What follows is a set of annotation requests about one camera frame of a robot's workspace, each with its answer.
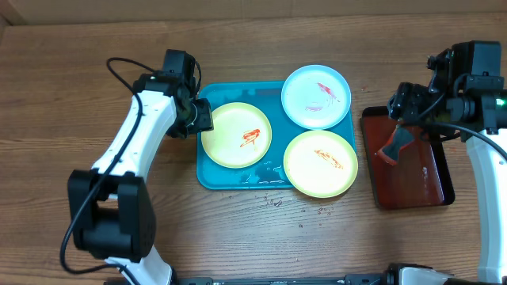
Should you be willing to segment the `red black sponge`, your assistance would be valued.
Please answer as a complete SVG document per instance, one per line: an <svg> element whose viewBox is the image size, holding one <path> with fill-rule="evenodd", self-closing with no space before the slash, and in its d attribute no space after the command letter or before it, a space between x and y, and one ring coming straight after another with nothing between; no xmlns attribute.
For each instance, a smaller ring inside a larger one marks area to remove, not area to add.
<svg viewBox="0 0 507 285"><path fill-rule="evenodd" d="M410 131L406 130L404 127L396 127L391 133L391 137L376 154L387 164L397 165L401 151L408 147L414 140L415 138Z"/></svg>

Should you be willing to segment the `yellow plate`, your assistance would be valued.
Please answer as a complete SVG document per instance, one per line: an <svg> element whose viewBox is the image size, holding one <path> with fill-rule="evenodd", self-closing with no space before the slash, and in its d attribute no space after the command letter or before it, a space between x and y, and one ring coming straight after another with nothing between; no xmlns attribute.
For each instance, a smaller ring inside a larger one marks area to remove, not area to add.
<svg viewBox="0 0 507 285"><path fill-rule="evenodd" d="M240 169L259 162L272 142L272 127L257 107L233 102L212 112L214 129L201 134L205 153L215 163Z"/></svg>
<svg viewBox="0 0 507 285"><path fill-rule="evenodd" d="M345 193L358 173L353 147L331 131L306 131L296 136L284 152L284 172L292 185L314 198Z"/></svg>

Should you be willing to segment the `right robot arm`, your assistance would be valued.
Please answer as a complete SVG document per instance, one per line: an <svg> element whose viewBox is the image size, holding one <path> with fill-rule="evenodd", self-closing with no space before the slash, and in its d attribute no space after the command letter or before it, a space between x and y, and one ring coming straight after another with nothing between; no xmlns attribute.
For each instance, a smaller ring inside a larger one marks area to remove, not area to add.
<svg viewBox="0 0 507 285"><path fill-rule="evenodd" d="M430 142L459 137L471 160L478 192L481 252L478 281L506 282L506 90L501 45L472 40L428 59L429 85L403 82L387 103L399 122L377 154L395 165L401 150L422 129Z"/></svg>

